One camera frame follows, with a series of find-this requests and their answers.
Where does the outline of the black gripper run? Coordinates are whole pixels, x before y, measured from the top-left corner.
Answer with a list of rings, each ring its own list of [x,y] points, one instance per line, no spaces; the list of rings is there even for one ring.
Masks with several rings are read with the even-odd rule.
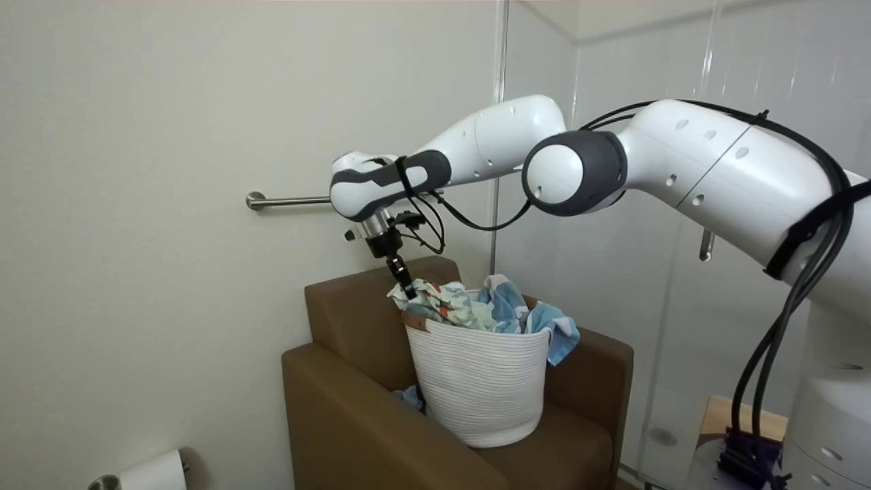
[[[394,230],[383,231],[383,234],[376,234],[368,241],[368,247],[376,258],[383,258],[391,277],[400,283],[406,299],[415,299],[419,291],[406,269],[406,262],[400,258],[400,234]]]

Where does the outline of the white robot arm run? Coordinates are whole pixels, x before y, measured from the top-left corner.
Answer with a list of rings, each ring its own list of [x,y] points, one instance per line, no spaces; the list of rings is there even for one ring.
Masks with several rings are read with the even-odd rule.
[[[761,115],[674,98],[630,105],[625,115],[620,130],[595,124],[571,130],[547,95],[504,102],[409,155],[343,155],[330,201],[368,223],[396,200],[509,171],[534,207],[560,217],[629,192],[662,200],[811,305],[807,369],[781,453],[783,490],[869,490],[869,179]]]

